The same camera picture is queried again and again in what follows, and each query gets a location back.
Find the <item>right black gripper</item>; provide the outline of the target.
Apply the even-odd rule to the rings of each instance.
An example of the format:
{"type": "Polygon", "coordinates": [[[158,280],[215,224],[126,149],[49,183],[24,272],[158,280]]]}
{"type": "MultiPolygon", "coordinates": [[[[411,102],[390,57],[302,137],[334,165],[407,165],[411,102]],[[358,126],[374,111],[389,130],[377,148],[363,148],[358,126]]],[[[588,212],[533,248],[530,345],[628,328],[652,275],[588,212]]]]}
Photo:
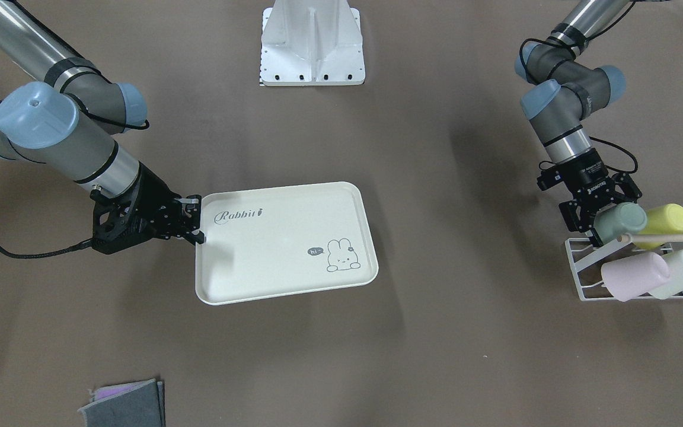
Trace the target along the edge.
{"type": "Polygon", "coordinates": [[[140,165],[140,173],[131,187],[114,198],[92,190],[91,247],[103,254],[113,254],[140,245],[152,238],[175,237],[192,245],[203,245],[206,236],[190,226],[190,217],[199,216],[201,195],[181,195],[140,165]]]}

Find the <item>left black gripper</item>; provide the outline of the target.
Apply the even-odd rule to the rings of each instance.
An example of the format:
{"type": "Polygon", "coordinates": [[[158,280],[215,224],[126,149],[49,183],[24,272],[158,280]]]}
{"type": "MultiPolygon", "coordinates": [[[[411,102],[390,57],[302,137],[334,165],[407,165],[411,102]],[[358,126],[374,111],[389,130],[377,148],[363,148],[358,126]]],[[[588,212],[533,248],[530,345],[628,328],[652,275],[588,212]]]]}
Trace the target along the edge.
{"type": "Polygon", "coordinates": [[[643,193],[631,173],[610,173],[596,149],[548,167],[537,178],[537,186],[547,191],[564,184],[572,199],[558,208],[571,232],[586,235],[595,248],[605,245],[595,227],[596,214],[610,205],[637,203],[643,193]]]}

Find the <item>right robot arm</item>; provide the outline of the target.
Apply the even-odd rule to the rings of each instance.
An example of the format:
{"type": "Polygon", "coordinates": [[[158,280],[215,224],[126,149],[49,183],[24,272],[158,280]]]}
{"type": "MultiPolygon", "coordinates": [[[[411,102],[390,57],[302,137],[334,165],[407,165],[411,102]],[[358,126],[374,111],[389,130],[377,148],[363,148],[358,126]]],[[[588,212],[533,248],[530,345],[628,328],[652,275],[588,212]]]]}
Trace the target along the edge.
{"type": "Polygon", "coordinates": [[[16,1],[0,1],[0,49],[33,79],[0,101],[0,159],[46,164],[94,203],[90,238],[33,259],[85,248],[113,254],[153,238],[204,243],[202,197],[171,191],[116,141],[149,128],[135,86],[109,81],[16,1]]]}

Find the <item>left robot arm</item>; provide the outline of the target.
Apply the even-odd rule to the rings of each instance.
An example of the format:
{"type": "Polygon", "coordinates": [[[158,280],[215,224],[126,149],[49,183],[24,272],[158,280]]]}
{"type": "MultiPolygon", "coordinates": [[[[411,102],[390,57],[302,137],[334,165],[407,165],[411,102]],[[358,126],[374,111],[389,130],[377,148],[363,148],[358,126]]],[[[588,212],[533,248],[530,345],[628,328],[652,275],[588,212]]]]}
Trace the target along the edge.
{"type": "Polygon", "coordinates": [[[538,187],[567,187],[572,198],[559,205],[564,223],[597,247],[605,243],[596,229],[597,214],[607,206],[637,202],[642,193],[632,179],[637,167],[607,167],[583,128],[586,118],[623,96],[624,75],[613,66],[586,67],[577,58],[633,5],[580,1],[545,40],[524,40],[515,60],[516,73],[533,85],[521,108],[550,162],[540,168],[538,187]]]}

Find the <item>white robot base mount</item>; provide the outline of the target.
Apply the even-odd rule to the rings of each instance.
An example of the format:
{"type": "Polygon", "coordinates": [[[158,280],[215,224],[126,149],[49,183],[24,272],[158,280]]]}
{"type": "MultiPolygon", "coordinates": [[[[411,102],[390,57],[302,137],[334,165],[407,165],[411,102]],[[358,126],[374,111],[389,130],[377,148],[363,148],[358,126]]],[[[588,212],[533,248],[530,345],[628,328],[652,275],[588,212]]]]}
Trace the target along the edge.
{"type": "Polygon", "coordinates": [[[258,80],[266,87],[362,85],[360,11],[347,1],[276,1],[262,13],[258,80]]]}

